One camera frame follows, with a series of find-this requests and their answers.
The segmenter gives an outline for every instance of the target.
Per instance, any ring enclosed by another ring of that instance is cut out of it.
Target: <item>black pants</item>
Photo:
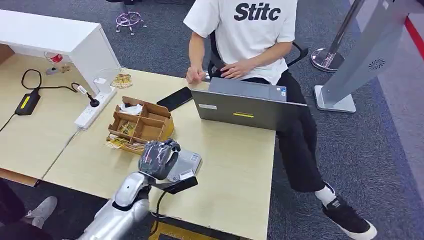
[[[0,178],[0,240],[52,240],[36,226],[20,221],[25,216],[24,203]]]
[[[260,77],[245,79],[246,82],[269,84]],[[278,86],[287,88],[287,101],[306,104],[301,86],[287,70],[281,74]],[[297,121],[286,131],[277,131],[278,146],[282,154],[285,172],[292,189],[298,192],[315,192],[323,189],[325,184],[318,171],[315,156],[317,148],[317,125],[309,108],[299,112]]]

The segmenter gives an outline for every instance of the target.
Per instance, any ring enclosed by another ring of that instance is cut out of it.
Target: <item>gray kiosk stand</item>
[[[324,86],[314,87],[318,109],[355,113],[351,93],[389,68],[395,57],[394,50],[401,39],[406,17],[409,13],[423,11],[423,6],[417,0],[376,1],[378,4],[347,59]]]

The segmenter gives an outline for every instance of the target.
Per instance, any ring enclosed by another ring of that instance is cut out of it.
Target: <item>speaker grille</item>
[[[384,60],[382,58],[379,58],[379,59],[376,59],[376,60],[372,61],[368,65],[368,68],[370,70],[378,70],[378,69],[381,69],[385,64],[386,64],[386,60]]]

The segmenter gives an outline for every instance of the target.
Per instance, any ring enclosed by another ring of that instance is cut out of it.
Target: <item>power strip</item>
[[[111,101],[112,97],[117,93],[117,88],[111,86],[112,89],[109,93],[100,92],[95,96],[100,104],[97,107],[92,107],[90,104],[84,109],[84,111],[79,115],[79,117],[75,120],[75,124],[83,129],[88,129],[91,124],[96,120],[99,114],[103,111],[103,109],[108,105]]]

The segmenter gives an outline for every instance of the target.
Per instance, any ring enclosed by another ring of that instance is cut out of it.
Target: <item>person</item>
[[[0,239],[53,240],[42,227],[57,204],[58,199],[49,196],[26,214],[24,203],[0,178]]]
[[[306,104],[284,59],[295,39],[296,10],[297,0],[196,0],[184,19],[192,30],[187,81],[196,84],[204,79],[204,39],[214,31],[219,57],[226,63],[218,76],[285,86],[288,102]],[[316,160],[317,126],[310,110],[305,108],[287,130],[276,135],[291,188],[315,193],[323,213],[350,238],[373,239],[376,228],[321,177]]]

